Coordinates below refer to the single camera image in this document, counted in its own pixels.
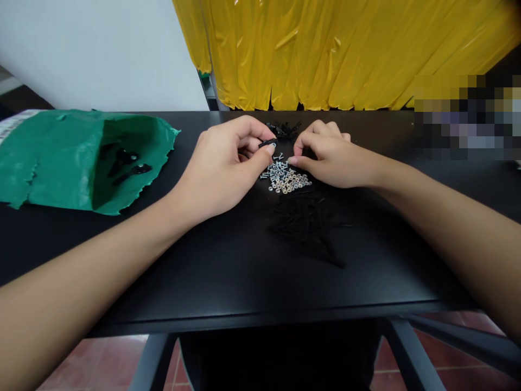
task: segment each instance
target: pixelated area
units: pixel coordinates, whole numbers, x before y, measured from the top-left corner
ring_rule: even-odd
[[[521,75],[415,76],[415,147],[431,160],[520,160]]]

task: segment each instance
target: red tile floor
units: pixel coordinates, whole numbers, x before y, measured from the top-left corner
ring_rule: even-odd
[[[503,334],[478,312],[441,312],[429,318]],[[447,391],[521,390],[521,383],[459,350],[417,331],[418,337]],[[39,390],[126,391],[137,368],[147,336],[84,339]],[[190,391],[179,343],[176,343],[164,391]],[[391,348],[383,340],[375,363],[372,391],[406,390]]]

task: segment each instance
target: yellow plastic curtain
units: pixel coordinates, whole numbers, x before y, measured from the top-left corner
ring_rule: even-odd
[[[231,108],[399,110],[415,75],[484,74],[521,43],[511,0],[173,0]]]

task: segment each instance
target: black table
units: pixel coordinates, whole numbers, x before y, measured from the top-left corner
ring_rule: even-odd
[[[182,133],[159,177],[119,217],[0,205],[0,285],[103,232],[164,196],[178,181],[199,134],[241,112],[154,112]],[[253,112],[266,122],[336,121],[352,141],[405,161],[521,221],[521,178],[508,162],[428,161],[412,147],[411,111]],[[277,153],[291,156],[291,145]],[[232,211],[195,227],[110,308],[91,336],[184,332],[477,308],[450,270],[396,211],[365,189],[323,191],[352,228],[333,242],[345,270],[270,237],[259,213],[278,194],[258,181]]]

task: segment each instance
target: chair leg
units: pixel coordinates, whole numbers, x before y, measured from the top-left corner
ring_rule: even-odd
[[[128,391],[163,391],[176,340],[175,334],[148,337]]]
[[[392,317],[380,320],[408,390],[444,391],[445,387],[410,323]]]
[[[521,380],[521,349],[507,337],[415,315],[403,318],[415,329]]]

